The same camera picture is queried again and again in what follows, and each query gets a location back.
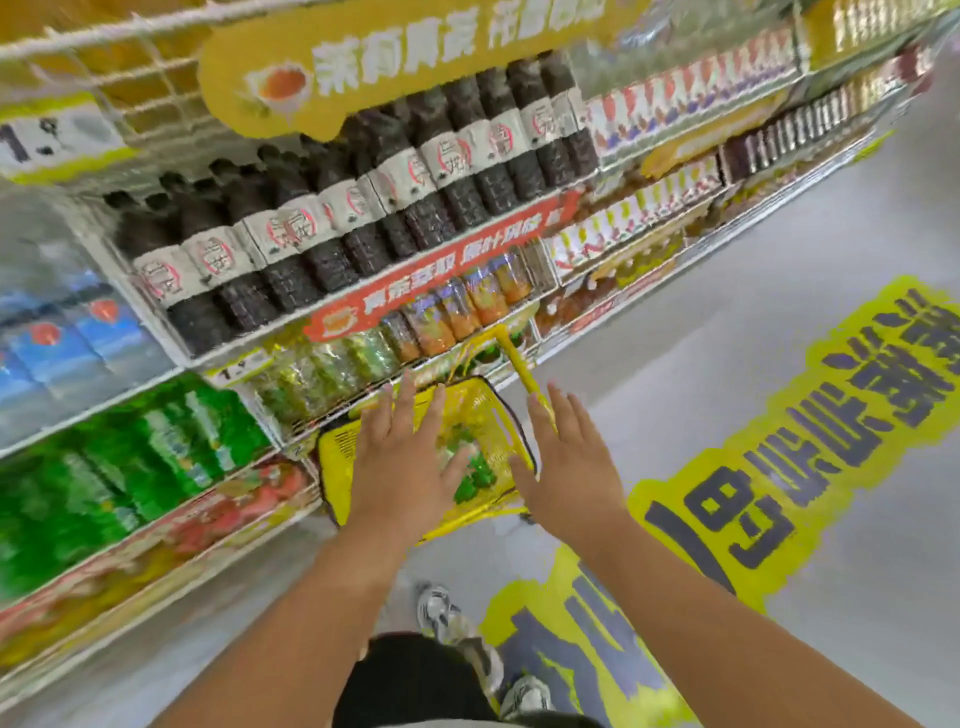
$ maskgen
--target finger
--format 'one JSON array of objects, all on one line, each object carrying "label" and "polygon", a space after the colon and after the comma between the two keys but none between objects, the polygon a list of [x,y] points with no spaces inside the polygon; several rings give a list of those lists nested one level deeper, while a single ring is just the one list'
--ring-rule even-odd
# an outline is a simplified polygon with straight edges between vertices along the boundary
[{"label": "finger", "polygon": [[520,491],[524,500],[529,500],[536,492],[537,486],[540,485],[537,482],[537,477],[534,475],[534,472],[530,470],[526,462],[524,462],[523,458],[519,455],[510,456],[510,472],[514,476],[516,489]]},{"label": "finger", "polygon": [[430,443],[435,443],[440,436],[440,429],[444,424],[444,404],[446,403],[446,387],[438,384],[433,389],[433,399],[426,408],[417,434],[425,437]]},{"label": "finger", "polygon": [[603,441],[600,430],[593,423],[590,413],[587,412],[587,408],[584,407],[580,398],[576,395],[569,395],[567,398],[570,400],[570,406],[573,407],[573,414],[577,417],[577,424],[580,426],[580,433],[584,436],[584,440],[592,445],[606,447],[607,444]]},{"label": "finger", "polygon": [[393,438],[410,437],[414,433],[414,398],[417,396],[417,384],[409,369],[400,377],[400,393],[396,397],[394,420],[390,425]]},{"label": "finger", "polygon": [[530,413],[530,425],[534,429],[534,437],[537,439],[540,452],[559,442],[553,428],[553,421],[550,420],[550,413],[536,395],[530,395],[527,398],[527,412]]},{"label": "finger", "polygon": [[446,467],[443,472],[440,473],[440,483],[444,487],[444,490],[450,493],[450,497],[453,497],[453,494],[457,492],[460,481],[463,480],[464,475],[467,474],[467,467],[470,464],[470,458],[472,456],[473,446],[462,446],[457,450],[456,454],[447,461]]},{"label": "finger", "polygon": [[573,411],[573,405],[566,398],[563,391],[554,383],[546,385],[550,393],[550,403],[553,405],[553,416],[557,420],[557,434],[562,443],[583,442],[584,436],[580,433],[580,424]]},{"label": "finger", "polygon": [[394,387],[388,381],[380,388],[376,404],[371,407],[367,415],[370,429],[367,432],[367,444],[375,445],[383,442],[390,433],[390,422],[393,418]]}]

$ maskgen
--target gray floor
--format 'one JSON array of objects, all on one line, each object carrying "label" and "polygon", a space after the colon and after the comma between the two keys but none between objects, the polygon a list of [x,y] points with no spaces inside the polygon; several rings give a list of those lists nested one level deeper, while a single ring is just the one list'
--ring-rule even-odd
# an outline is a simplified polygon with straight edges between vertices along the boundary
[{"label": "gray floor", "polygon": [[[812,342],[896,277],[960,299],[958,91],[960,63],[943,58],[932,92],[881,154],[537,369],[539,381],[582,395],[628,487],[668,479],[720,446],[804,370]],[[953,433],[908,452],[767,602],[794,634],[930,728],[960,724],[958,447]],[[291,529],[0,725],[148,724],[296,578],[323,531]],[[419,548],[400,586],[443,581],[479,622],[507,585],[545,579],[556,547],[516,518],[481,522]],[[408,619],[403,598],[397,590],[385,623]]]}]

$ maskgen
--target white sneaker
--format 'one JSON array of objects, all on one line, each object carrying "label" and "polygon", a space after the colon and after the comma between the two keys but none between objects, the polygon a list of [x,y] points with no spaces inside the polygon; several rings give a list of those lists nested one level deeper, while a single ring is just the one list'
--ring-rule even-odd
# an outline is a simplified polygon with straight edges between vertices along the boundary
[{"label": "white sneaker", "polygon": [[473,665],[484,692],[493,695],[503,682],[503,661],[484,640],[460,607],[450,601],[450,592],[440,584],[423,584],[417,598],[420,631],[440,644],[455,647]]},{"label": "white sneaker", "polygon": [[500,719],[512,720],[523,713],[552,710],[553,702],[550,700],[550,689],[546,687],[546,683],[533,675],[524,675],[513,683],[503,696]]}]

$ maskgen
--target hand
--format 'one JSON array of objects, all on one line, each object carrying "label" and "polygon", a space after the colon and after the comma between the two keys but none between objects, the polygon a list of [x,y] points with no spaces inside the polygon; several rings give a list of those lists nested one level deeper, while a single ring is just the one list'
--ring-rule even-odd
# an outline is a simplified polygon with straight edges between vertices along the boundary
[{"label": "hand", "polygon": [[453,505],[470,455],[469,449],[460,449],[441,473],[437,437],[446,392],[442,384],[434,389],[415,432],[416,394],[413,375],[404,373],[396,408],[391,409],[393,387],[386,384],[376,406],[361,414],[348,517],[350,526],[396,537],[404,549],[435,528]]},{"label": "hand", "polygon": [[577,550],[630,513],[620,476],[586,408],[553,384],[547,389],[556,430],[546,407],[533,395],[527,400],[543,464],[540,480],[519,457],[511,457],[510,467],[534,520]]}]

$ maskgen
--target plastic bottle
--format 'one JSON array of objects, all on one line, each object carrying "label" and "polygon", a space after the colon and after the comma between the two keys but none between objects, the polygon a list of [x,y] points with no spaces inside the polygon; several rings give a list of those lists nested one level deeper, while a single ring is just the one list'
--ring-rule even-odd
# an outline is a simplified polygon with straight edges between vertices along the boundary
[{"label": "plastic bottle", "polygon": [[349,169],[356,175],[357,186],[370,206],[373,219],[377,221],[377,230],[387,240],[397,260],[416,255],[417,241],[407,230],[403,219],[387,209],[389,198],[385,194],[381,196],[379,185],[374,183],[376,173],[366,128],[351,116],[344,124],[344,130],[348,140],[345,151],[349,156]]},{"label": "plastic bottle", "polygon": [[477,74],[477,83],[480,101],[490,118],[496,150],[507,164],[516,195],[522,202],[530,202],[546,192],[546,180],[537,153],[523,130],[523,119],[507,83],[507,74],[502,68],[489,68]]},{"label": "plastic bottle", "polygon": [[56,300],[67,291],[36,255],[31,243],[6,244],[10,262],[0,266],[0,344],[64,412],[79,412],[124,388],[62,314]]},{"label": "plastic bottle", "polygon": [[560,136],[578,177],[597,171],[600,158],[590,136],[587,106],[561,51],[540,55],[543,84],[553,104]]},{"label": "plastic bottle", "polygon": [[470,168],[470,148],[461,144],[446,116],[446,97],[431,88],[407,98],[413,113],[420,156],[452,213],[457,231],[483,225],[490,214],[480,199]]},{"label": "plastic bottle", "polygon": [[380,111],[363,115],[371,139],[374,184],[387,211],[397,212],[421,250],[436,248],[457,231],[420,154],[410,144],[403,124]]},{"label": "plastic bottle", "polygon": [[280,309],[293,313],[320,299],[320,289],[300,262],[299,238],[276,214],[266,193],[279,190],[265,175],[243,175],[228,159],[216,159],[210,171],[224,186],[233,230],[269,284]]},{"label": "plastic bottle", "polygon": [[387,244],[376,226],[374,209],[348,169],[347,150],[338,144],[323,145],[310,137],[301,141],[317,166],[317,196],[333,229],[343,235],[353,269],[373,276],[390,265]]},{"label": "plastic bottle", "polygon": [[476,306],[480,322],[485,326],[495,324],[508,313],[507,299],[496,282],[496,275],[487,266],[481,265],[464,273],[461,278],[470,298]]},{"label": "plastic bottle", "polygon": [[520,303],[533,293],[533,283],[527,276],[520,251],[516,248],[511,248],[505,254],[499,255],[487,265],[496,275],[503,297],[509,305]]},{"label": "plastic bottle", "polygon": [[540,169],[550,187],[573,184],[577,175],[560,136],[553,103],[536,59],[513,61],[507,66],[507,79],[520,107],[520,118],[530,146],[537,150]]},{"label": "plastic bottle", "polygon": [[163,307],[186,348],[199,355],[233,338],[210,278],[171,236],[163,219],[137,205],[126,192],[114,192],[105,199],[122,212],[114,245]]},{"label": "plastic bottle", "polygon": [[264,282],[250,252],[228,224],[226,209],[198,195],[180,175],[168,172],[160,184],[180,211],[182,248],[204,272],[216,294],[217,304],[241,333],[269,324],[279,315],[267,297]]},{"label": "plastic bottle", "polygon": [[426,293],[400,310],[417,335],[420,349],[427,356],[437,356],[456,346],[457,337],[453,335],[440,301],[434,294]]},{"label": "plastic bottle", "polygon": [[448,280],[434,293],[444,307],[446,319],[450,324],[453,335],[457,337],[457,341],[463,341],[480,328],[480,318],[477,316],[476,306],[473,305],[473,301],[460,279]]},{"label": "plastic bottle", "polygon": [[423,356],[420,345],[417,344],[417,335],[410,329],[403,314],[391,311],[380,322],[380,328],[394,348],[396,358],[402,364],[409,364]]},{"label": "plastic bottle", "polygon": [[76,297],[76,303],[64,308],[67,319],[114,374],[133,386],[171,368],[154,337],[79,246],[56,240],[37,247],[50,270]]},{"label": "plastic bottle", "polygon": [[382,381],[400,368],[394,351],[377,327],[345,336],[344,343],[357,372],[367,384]]},{"label": "plastic bottle", "polygon": [[491,215],[503,215],[520,204],[506,162],[493,142],[490,119],[480,102],[476,78],[465,76],[444,85],[447,115],[461,144],[469,149],[470,171]]}]

